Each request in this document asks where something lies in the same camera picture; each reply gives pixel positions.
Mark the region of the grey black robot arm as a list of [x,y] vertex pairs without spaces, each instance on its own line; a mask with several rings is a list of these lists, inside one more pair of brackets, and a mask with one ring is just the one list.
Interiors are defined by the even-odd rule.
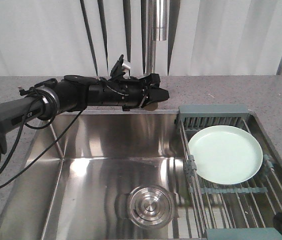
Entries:
[[[19,88],[21,99],[0,103],[0,163],[7,152],[6,135],[38,118],[52,121],[64,112],[83,111],[87,107],[121,107],[123,111],[144,109],[167,101],[169,92],[160,88],[160,76],[151,73],[142,78],[124,78],[117,74],[110,79],[66,75],[42,81],[25,90]],[[5,168],[0,164],[0,173]]]

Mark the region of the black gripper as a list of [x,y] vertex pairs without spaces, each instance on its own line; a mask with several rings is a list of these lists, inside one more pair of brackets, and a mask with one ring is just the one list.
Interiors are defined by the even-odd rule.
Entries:
[[123,111],[128,111],[141,108],[145,103],[146,108],[157,108],[159,103],[170,98],[169,91],[160,88],[160,82],[157,73],[150,73],[141,79],[107,80],[88,77],[87,105],[122,107]]

